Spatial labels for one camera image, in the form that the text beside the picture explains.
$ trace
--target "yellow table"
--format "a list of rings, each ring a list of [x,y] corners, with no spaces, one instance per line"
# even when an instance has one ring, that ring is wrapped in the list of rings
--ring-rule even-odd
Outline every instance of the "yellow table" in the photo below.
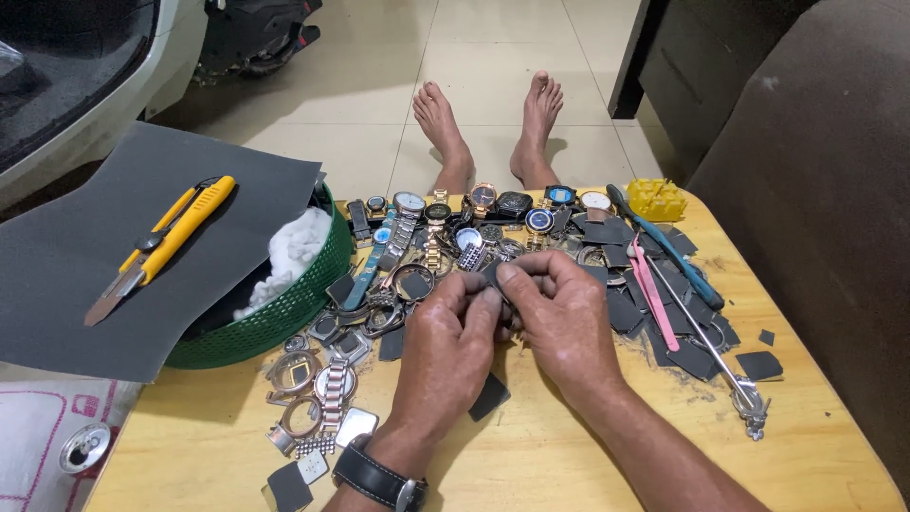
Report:
[[[658,368],[640,340],[616,337],[622,372],[632,387],[683,434],[771,510],[905,510],[894,483],[853,418],[767,292],[712,215],[689,196],[677,225],[700,248],[693,261],[732,303],[723,309],[743,344],[724,356],[768,350],[757,339],[776,333],[770,350],[785,380],[761,383],[773,398],[765,438],[746,437],[721,377],[709,384],[680,369]],[[460,198],[450,205],[458,208]],[[399,363],[358,368],[353,404],[384,420]],[[162,370],[129,417],[87,510],[265,511],[259,492],[288,463],[266,439],[282,408],[266,404],[263,368],[280,348],[205,371]],[[499,350],[509,402],[480,423],[465,415],[446,438],[427,479],[435,491],[426,510],[640,510],[610,456],[541,375],[530,351]],[[329,457],[334,466],[334,456]],[[333,492],[328,476],[312,486],[309,510]]]

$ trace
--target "hand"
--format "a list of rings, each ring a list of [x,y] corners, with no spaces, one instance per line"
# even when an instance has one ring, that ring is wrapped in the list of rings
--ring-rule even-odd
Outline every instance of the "hand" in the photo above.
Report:
[[[405,323],[389,421],[431,445],[480,395],[500,331],[502,298],[478,273],[453,273]]]
[[[525,254],[496,270],[515,305],[537,364],[573,406],[592,388],[625,390],[613,346],[606,291],[560,251]]]

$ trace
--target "yellow utility knife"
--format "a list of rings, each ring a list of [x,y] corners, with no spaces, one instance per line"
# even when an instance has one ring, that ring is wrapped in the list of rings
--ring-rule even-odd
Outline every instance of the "yellow utility knife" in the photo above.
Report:
[[[234,189],[230,176],[209,178],[187,190],[120,265],[120,273],[86,313],[88,327],[104,320],[135,288],[152,281],[189,235],[199,227]]]

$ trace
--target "leg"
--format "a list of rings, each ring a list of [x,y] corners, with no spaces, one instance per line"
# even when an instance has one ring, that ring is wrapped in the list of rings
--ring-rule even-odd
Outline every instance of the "leg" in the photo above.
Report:
[[[524,123],[521,138],[509,160],[509,168],[526,190],[546,189],[560,182],[543,156],[547,138],[556,115],[562,109],[561,85],[538,71],[531,80],[531,90],[524,99]]]
[[[442,155],[442,170],[433,188],[447,189],[449,194],[467,193],[474,158],[461,138],[448,99],[435,82],[423,84],[414,97],[414,118]]]

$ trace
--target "white cotton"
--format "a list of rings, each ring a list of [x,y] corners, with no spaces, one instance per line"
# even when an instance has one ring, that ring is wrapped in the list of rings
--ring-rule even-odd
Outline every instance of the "white cotton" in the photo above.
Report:
[[[249,315],[290,288],[322,251],[332,218],[319,208],[307,208],[299,219],[288,222],[268,241],[272,275],[256,283],[249,306],[234,311],[234,320]]]

